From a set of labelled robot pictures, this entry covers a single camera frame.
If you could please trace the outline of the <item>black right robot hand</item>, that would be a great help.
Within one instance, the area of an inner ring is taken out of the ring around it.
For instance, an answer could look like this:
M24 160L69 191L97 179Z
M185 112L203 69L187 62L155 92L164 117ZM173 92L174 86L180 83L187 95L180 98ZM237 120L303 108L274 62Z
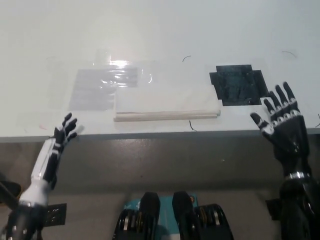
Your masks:
M275 86L269 92L268 99L263 102L269 113L270 121L266 121L256 112L250 117L259 128L263 137L273 145L273 153L283 169L283 175L302 174L311 176L312 170L308 163L310 145L303 115L298 102L287 82L283 87Z

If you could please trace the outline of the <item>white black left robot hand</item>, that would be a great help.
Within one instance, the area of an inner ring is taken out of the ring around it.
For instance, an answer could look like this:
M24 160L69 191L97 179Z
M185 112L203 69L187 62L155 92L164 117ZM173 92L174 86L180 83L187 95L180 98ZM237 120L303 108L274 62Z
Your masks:
M62 153L67 144L77 136L77 119L72 113L54 128L53 136L44 141L30 176L30 186L21 194L18 203L28 207L48 205L50 192L57 183Z

